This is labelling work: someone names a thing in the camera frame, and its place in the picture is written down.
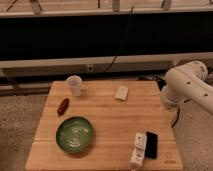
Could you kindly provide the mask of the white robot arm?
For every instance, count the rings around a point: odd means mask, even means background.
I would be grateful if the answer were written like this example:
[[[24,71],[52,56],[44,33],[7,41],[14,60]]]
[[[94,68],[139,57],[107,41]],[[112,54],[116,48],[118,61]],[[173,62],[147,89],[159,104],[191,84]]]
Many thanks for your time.
[[[213,86],[205,82],[207,76],[208,69],[200,61],[191,61],[167,71],[166,85],[160,92],[160,99],[168,113],[175,111],[170,119],[172,127],[179,120],[180,105],[185,100],[194,101],[213,115]]]

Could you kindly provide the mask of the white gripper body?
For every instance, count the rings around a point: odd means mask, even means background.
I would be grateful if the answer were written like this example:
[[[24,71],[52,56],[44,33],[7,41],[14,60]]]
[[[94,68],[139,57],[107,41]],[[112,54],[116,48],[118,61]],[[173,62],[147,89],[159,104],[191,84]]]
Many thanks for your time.
[[[181,97],[168,86],[162,88],[160,99],[167,110],[178,107],[181,102]]]

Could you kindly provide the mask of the translucent yellowish gripper finger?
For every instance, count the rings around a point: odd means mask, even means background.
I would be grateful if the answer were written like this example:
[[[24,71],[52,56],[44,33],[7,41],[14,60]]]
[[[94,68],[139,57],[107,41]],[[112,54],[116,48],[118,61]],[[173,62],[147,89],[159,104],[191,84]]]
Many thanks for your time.
[[[164,122],[170,126],[172,126],[177,118],[177,110],[165,110],[164,111]]]

